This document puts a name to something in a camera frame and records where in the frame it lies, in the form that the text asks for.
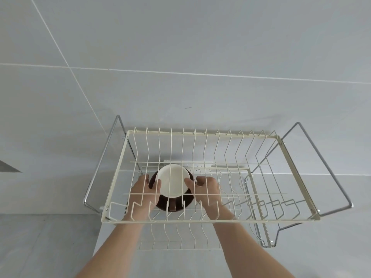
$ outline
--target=right hand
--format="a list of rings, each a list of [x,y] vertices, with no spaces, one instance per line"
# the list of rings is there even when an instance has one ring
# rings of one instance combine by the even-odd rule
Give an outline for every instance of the right hand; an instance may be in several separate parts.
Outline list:
[[[196,201],[201,201],[204,209],[209,206],[221,206],[221,197],[218,182],[213,177],[196,177],[197,183],[186,177],[184,183],[191,190],[192,194],[196,197]]]

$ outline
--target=left hand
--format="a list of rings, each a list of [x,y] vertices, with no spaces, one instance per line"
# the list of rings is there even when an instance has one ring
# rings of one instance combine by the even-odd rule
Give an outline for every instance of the left hand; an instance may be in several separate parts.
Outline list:
[[[155,181],[152,189],[150,189],[148,186],[150,183],[149,177],[148,174],[140,176],[138,181],[131,188],[129,205],[124,220],[132,220],[130,216],[131,209],[133,209],[132,217],[134,220],[146,220],[149,212],[154,209],[155,205],[157,205],[160,197],[161,180],[159,179]]]

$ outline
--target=white wire rack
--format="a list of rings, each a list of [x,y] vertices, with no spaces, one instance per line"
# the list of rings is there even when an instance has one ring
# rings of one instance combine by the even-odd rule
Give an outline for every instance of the white wire rack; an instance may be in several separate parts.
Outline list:
[[[118,119],[121,122],[117,116],[112,129]],[[347,206],[323,214],[316,208],[283,142],[296,126],[302,129],[328,169],[348,201]],[[135,128],[126,133],[124,127],[123,131],[124,143],[101,213],[102,222],[146,223],[138,249],[219,249],[219,241],[209,224],[214,222],[240,222],[263,247],[271,248],[276,246],[280,231],[352,207],[348,195],[300,123],[296,123],[282,139],[275,131],[150,131]],[[201,203],[194,200],[178,212],[155,207],[148,210],[146,220],[123,221],[126,213],[131,214],[133,207],[127,204],[130,189],[138,176],[149,173],[151,177],[161,167],[173,163],[186,167],[194,177],[217,179],[222,205],[235,215],[235,219],[210,220]],[[84,198],[87,206],[90,206],[87,199],[95,175]]]

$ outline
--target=tile grout line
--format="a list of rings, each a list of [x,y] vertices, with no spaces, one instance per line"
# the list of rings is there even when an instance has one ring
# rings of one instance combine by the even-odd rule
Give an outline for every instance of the tile grout line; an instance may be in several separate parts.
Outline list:
[[[37,236],[37,238],[36,238],[36,240],[35,240],[35,243],[33,243],[33,245],[32,245],[31,251],[30,251],[30,253],[29,253],[28,256],[27,256],[27,258],[26,258],[26,260],[25,260],[25,263],[24,263],[23,266],[22,266],[21,271],[19,272],[19,276],[18,276],[18,278],[20,278],[20,277],[22,276],[22,272],[23,272],[23,270],[25,269],[25,266],[26,266],[26,264],[27,264],[27,261],[28,261],[28,259],[30,258],[30,255],[32,254],[33,249],[35,248],[35,245],[36,245],[37,241],[39,240],[39,237],[40,237],[41,233],[43,232],[44,227],[45,227],[45,225],[46,225],[46,221],[47,221],[48,219],[49,219],[49,215],[46,215],[46,218],[45,218],[45,220],[44,220],[44,224],[43,224],[43,226],[41,227],[40,233],[38,234],[38,236]]]
[[[39,16],[40,16],[40,18],[41,18],[41,20],[43,21],[43,23],[44,23],[44,25],[45,25],[46,29],[48,30],[48,32],[49,32],[49,34],[50,34],[50,36],[52,37],[52,39],[53,39],[53,41],[54,41],[54,43],[55,43],[55,46],[57,46],[57,49],[58,49],[58,51],[59,51],[60,55],[62,56],[63,60],[65,61],[66,65],[67,65],[67,68],[68,68],[68,69],[69,69],[69,70],[71,71],[71,73],[72,73],[73,77],[75,78],[75,80],[76,80],[76,83],[77,83],[77,85],[79,86],[79,88],[80,88],[80,90],[81,90],[82,94],[84,95],[84,97],[85,97],[86,101],[88,102],[88,104],[89,104],[89,106],[90,106],[91,110],[93,111],[93,113],[94,113],[94,115],[95,115],[96,119],[98,120],[98,123],[99,123],[99,125],[100,125],[100,126],[102,127],[102,129],[103,129],[104,133],[106,134],[106,136],[108,136],[108,134],[107,134],[107,132],[105,131],[105,129],[103,128],[103,126],[102,126],[102,124],[101,124],[101,122],[100,122],[100,120],[99,120],[98,116],[96,115],[96,113],[95,113],[95,111],[94,111],[94,109],[93,109],[92,105],[90,104],[90,102],[89,102],[88,98],[86,97],[86,94],[85,94],[85,93],[84,93],[84,91],[82,90],[82,88],[81,88],[81,85],[80,85],[79,81],[77,80],[77,78],[76,78],[75,74],[74,74],[74,73],[73,73],[73,71],[72,71],[72,68],[71,68],[71,67],[70,67],[70,66],[68,65],[68,63],[67,63],[67,60],[66,60],[66,58],[64,57],[64,55],[63,55],[62,51],[60,50],[60,48],[59,48],[59,46],[58,46],[57,42],[55,41],[55,39],[54,39],[54,37],[53,37],[53,34],[52,34],[52,32],[50,31],[50,29],[49,29],[48,25],[46,24],[46,22],[45,22],[45,20],[44,20],[43,16],[42,16],[42,15],[41,15],[41,13],[40,13],[40,11],[39,11],[38,7],[36,6],[36,3],[34,2],[34,0],[31,0],[31,2],[32,2],[32,4],[34,5],[34,7],[35,7],[35,9],[36,9],[37,13],[39,14]]]
[[[25,67],[26,66],[28,66],[28,67],[45,67],[45,68],[65,68],[65,69],[70,69],[71,71],[72,71],[72,69],[82,69],[82,70],[100,70],[100,71],[121,71],[121,72],[133,72],[133,73],[155,73],[155,74],[194,75],[194,76],[209,76],[209,77],[230,77],[230,78],[246,78],[246,79],[266,79],[266,80],[283,80],[283,81],[303,81],[303,82],[323,82],[323,83],[338,83],[338,84],[371,85],[371,82],[302,79],[302,78],[284,78],[284,77],[262,77],[262,76],[247,76],[247,75],[224,75],[224,74],[206,74],[206,73],[204,74],[204,73],[131,70],[131,69],[112,69],[112,68],[95,68],[95,67],[70,67],[70,66],[22,64],[22,63],[0,63],[0,65],[4,65],[4,66],[25,66]]]

